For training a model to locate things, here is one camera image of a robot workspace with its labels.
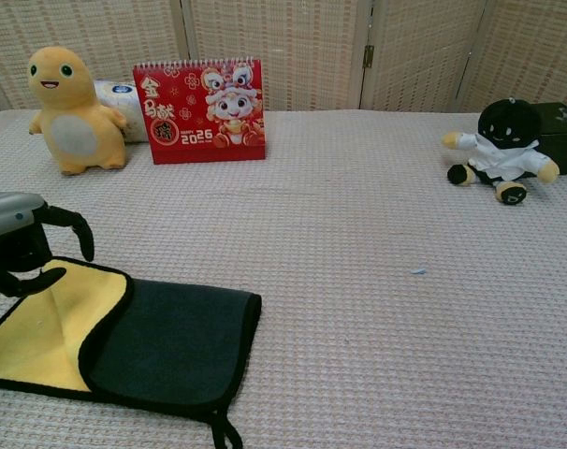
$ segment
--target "calendar spiral binding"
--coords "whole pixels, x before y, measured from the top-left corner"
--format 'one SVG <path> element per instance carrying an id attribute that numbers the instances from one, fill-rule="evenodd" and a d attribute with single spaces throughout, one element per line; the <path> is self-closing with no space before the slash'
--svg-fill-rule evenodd
<path id="1" fill-rule="evenodd" d="M 247 56 L 241 58 L 221 58 L 221 59 L 184 59 L 180 61 L 147 61 L 145 63 L 138 63 L 135 68 L 138 70 L 149 70 L 154 68 L 197 68 L 197 67 L 212 67 L 216 65 L 231 65 L 238 63 L 246 63 L 250 67 L 254 68 L 254 57 Z"/>

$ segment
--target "white textured tablecloth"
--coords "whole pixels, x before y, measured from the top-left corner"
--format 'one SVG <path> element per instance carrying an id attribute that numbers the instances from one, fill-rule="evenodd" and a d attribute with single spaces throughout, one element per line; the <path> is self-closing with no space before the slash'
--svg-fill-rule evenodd
<path id="1" fill-rule="evenodd" d="M 154 166 L 137 145 L 123 171 L 74 178 L 28 136 L 33 112 L 12 114 L 0 191 L 80 211 L 97 264 L 262 295 L 230 409 L 245 447 L 567 448 L 567 176 L 525 180 L 516 207 L 451 185 L 466 156 L 440 136 L 476 114 L 268 113 L 265 161 Z M 1 447 L 212 442 L 190 420 L 0 389 Z"/>

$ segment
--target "black plush doll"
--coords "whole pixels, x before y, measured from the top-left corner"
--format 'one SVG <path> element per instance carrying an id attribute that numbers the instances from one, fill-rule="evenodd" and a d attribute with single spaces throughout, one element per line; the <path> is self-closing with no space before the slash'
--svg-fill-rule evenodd
<path id="1" fill-rule="evenodd" d="M 475 149 L 467 165 L 454 165 L 448 179 L 456 185 L 479 180 L 496 188 L 496 197 L 515 205 L 527 195 L 525 186 L 516 182 L 537 176 L 553 182 L 560 174 L 558 165 L 535 150 L 539 145 L 542 121 L 526 101 L 508 98 L 486 107 L 478 122 L 477 134 L 448 133 L 442 144 L 452 150 Z"/>

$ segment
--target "yellow plush toy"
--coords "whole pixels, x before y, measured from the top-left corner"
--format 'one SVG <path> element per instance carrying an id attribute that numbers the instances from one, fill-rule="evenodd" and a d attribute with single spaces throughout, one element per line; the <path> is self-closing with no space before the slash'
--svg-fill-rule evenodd
<path id="1" fill-rule="evenodd" d="M 88 68 L 76 53 L 45 47 L 28 64 L 30 90 L 42 110 L 30 123 L 30 134 L 44 135 L 62 173 L 77 175 L 87 167 L 125 165 L 125 117 L 102 106 Z"/>

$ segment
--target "black tissue box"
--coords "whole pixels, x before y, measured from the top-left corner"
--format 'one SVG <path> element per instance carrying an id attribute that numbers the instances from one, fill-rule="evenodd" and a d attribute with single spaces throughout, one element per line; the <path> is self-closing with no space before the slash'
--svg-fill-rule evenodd
<path id="1" fill-rule="evenodd" d="M 567 106 L 562 103 L 532 105 L 542 117 L 542 132 L 538 152 L 549 156 L 567 175 Z"/>

